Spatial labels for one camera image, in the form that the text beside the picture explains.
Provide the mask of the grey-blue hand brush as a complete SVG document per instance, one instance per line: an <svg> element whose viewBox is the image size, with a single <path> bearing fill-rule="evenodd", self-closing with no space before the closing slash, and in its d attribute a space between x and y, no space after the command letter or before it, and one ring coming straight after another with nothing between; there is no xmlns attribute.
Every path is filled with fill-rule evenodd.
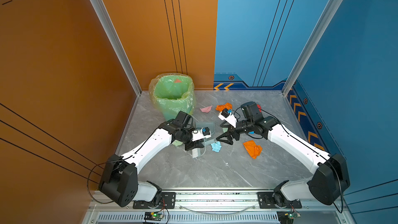
<svg viewBox="0 0 398 224"><path fill-rule="evenodd" d="M199 158L206 152L206 146L203 148L195 148L192 150L192 158Z"/></svg>

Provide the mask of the large light green paper ball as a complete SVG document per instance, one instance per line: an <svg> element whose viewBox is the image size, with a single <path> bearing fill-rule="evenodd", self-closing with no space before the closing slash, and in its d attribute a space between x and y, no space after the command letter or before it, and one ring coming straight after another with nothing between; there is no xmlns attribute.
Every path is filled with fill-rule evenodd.
<svg viewBox="0 0 398 224"><path fill-rule="evenodd" d="M181 146L181 145L183 145L183 142L181 142L181 141L178 141L178 140L175 140L174 142L172 142L172 145L174 145L174 146L178 147L178 146Z"/></svg>

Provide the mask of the grey-blue plastic dustpan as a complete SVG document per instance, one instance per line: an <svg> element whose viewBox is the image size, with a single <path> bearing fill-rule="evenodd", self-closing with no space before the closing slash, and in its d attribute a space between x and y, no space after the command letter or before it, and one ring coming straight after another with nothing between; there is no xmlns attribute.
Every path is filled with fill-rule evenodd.
<svg viewBox="0 0 398 224"><path fill-rule="evenodd" d="M197 122L195 125L196 125L197 129L209 128L209 130L210 130L211 137L204 139L204 142L203 142L204 146L210 145L211 143L213 143L215 141L216 137L215 137L215 122L214 121Z"/></svg>

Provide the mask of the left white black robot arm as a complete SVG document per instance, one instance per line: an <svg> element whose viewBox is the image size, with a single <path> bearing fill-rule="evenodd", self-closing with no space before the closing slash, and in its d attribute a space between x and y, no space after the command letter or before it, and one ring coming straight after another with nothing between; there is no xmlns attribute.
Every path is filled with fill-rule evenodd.
<svg viewBox="0 0 398 224"><path fill-rule="evenodd" d="M161 123L148 139L121 156L112 155L104 163L104 171L98 185L100 192L120 207L132 201L146 202L158 207L162 201L162 189L150 181L139 182L142 168L161 150L175 141L182 142L185 150L204 147L204 140L211 137L208 127L196 127L193 117L180 111L177 117Z"/></svg>

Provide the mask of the light blue paper scrap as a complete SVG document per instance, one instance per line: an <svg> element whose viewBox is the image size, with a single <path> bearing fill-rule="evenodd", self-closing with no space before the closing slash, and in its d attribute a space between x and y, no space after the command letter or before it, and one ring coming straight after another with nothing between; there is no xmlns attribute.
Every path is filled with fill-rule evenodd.
<svg viewBox="0 0 398 224"><path fill-rule="evenodd" d="M219 152L221 150L222 146L221 146L220 142L213 142L211 144L211 148L212 148L212 151Z"/></svg>

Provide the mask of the orange paper ball near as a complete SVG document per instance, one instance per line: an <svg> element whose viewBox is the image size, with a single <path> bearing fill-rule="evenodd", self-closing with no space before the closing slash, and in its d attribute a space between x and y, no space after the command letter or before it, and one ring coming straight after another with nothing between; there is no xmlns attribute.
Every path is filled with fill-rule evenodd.
<svg viewBox="0 0 398 224"><path fill-rule="evenodd" d="M253 140L244 142L243 146L253 159L256 159L262 152L262 147L257 145Z"/></svg>

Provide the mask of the orange paper ball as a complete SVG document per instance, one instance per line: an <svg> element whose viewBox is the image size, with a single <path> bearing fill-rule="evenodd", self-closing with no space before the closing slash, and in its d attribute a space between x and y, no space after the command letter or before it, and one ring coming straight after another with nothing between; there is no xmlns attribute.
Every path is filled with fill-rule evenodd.
<svg viewBox="0 0 398 224"><path fill-rule="evenodd" d="M223 104L223 105L217 105L217 106L216 106L216 111L222 112L225 108L226 108L227 110L232 110L232 109L233 109L233 106L232 106L231 103L225 103L225 104Z"/></svg>
<svg viewBox="0 0 398 224"><path fill-rule="evenodd" d="M262 152L262 147L257 145L253 140L244 142L243 146L253 159L256 159Z"/></svg>

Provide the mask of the orange paper ball far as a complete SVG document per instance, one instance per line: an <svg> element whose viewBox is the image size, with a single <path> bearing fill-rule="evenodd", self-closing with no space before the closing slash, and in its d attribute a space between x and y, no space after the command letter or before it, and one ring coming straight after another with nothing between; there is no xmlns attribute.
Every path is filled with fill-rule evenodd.
<svg viewBox="0 0 398 224"><path fill-rule="evenodd" d="M227 110L232 110L232 109L233 109L233 106L232 106L231 103L225 103L225 104L223 104L223 105L217 105L217 106L216 106L216 111L222 112L225 108L226 108Z"/></svg>

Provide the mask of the pink paper scrap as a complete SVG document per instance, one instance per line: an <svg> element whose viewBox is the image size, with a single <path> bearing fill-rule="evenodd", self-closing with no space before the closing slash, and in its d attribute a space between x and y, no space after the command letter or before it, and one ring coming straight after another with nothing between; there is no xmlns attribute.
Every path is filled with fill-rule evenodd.
<svg viewBox="0 0 398 224"><path fill-rule="evenodd" d="M211 110L212 110L212 106L207 106L207 107L200 108L200 111L202 113L209 113L209 112L211 112Z"/></svg>

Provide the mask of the green circuit board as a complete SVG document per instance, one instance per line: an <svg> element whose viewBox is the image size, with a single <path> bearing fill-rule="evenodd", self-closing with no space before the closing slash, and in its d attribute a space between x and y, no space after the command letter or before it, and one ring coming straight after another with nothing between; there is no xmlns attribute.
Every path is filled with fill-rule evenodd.
<svg viewBox="0 0 398 224"><path fill-rule="evenodd" d="M278 220L281 224L293 224L294 220L301 217L298 212L277 212Z"/></svg>
<svg viewBox="0 0 398 224"><path fill-rule="evenodd" d="M145 223L159 223L164 219L165 215L159 212L146 212L144 214Z"/></svg>

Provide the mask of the right green circuit board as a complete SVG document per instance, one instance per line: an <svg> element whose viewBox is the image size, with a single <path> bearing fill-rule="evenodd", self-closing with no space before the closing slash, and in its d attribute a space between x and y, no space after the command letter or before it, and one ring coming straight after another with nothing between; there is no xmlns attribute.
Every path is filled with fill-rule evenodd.
<svg viewBox="0 0 398 224"><path fill-rule="evenodd" d="M298 212L277 212L278 220L281 224L293 224L294 220L301 217Z"/></svg>

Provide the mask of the aluminium front rail frame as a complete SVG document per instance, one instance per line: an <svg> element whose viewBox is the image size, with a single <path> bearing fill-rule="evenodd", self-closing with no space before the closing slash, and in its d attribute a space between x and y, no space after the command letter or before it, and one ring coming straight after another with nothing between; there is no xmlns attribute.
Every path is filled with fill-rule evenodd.
<svg viewBox="0 0 398 224"><path fill-rule="evenodd" d="M294 224L354 224L356 221L344 202L330 206L316 200L300 200L301 209L261 209L258 192L261 188L169 188L175 192L174 209L134 209L110 203L103 193L94 194L83 218L84 224L280 224L277 212L298 212ZM145 223L146 212L165 215L159 223Z"/></svg>

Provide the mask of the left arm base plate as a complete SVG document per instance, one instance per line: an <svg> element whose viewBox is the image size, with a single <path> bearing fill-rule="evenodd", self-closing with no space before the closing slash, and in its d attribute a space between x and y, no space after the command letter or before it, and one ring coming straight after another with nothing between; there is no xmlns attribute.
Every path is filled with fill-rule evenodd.
<svg viewBox="0 0 398 224"><path fill-rule="evenodd" d="M176 201L175 192L161 192L157 194L153 200L147 201L133 201L134 209L174 209Z"/></svg>

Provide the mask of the right aluminium corner post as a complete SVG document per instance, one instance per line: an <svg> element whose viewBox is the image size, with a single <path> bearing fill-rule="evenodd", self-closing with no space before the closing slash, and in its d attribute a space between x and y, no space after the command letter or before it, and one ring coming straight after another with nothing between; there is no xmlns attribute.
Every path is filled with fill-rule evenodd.
<svg viewBox="0 0 398 224"><path fill-rule="evenodd" d="M343 0L328 0L320 18L318 19L309 39L307 40L302 52L300 53L286 83L282 89L283 96L287 96L294 83L298 79L301 71L311 57L313 51L321 40L325 30L339 9Z"/></svg>

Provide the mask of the aluminium corner post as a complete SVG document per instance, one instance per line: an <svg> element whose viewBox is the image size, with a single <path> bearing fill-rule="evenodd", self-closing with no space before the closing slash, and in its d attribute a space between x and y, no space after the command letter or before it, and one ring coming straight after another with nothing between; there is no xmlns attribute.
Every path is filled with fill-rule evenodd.
<svg viewBox="0 0 398 224"><path fill-rule="evenodd" d="M142 94L141 86L131 66L131 62L127 57L122 42L111 20L111 17L106 9L105 3L103 2L103 0L89 0L89 1L108 37L109 42L111 43L114 49L115 54L117 55L117 58L132 88L134 89L134 92L136 93L137 96L141 96Z"/></svg>
<svg viewBox="0 0 398 224"><path fill-rule="evenodd" d="M321 40L325 30L339 9L343 0L328 0L320 18L318 19L309 39L307 40L302 52L300 53L286 83L282 89L283 96L287 96L294 83L298 79L301 71L311 57L313 51Z"/></svg>

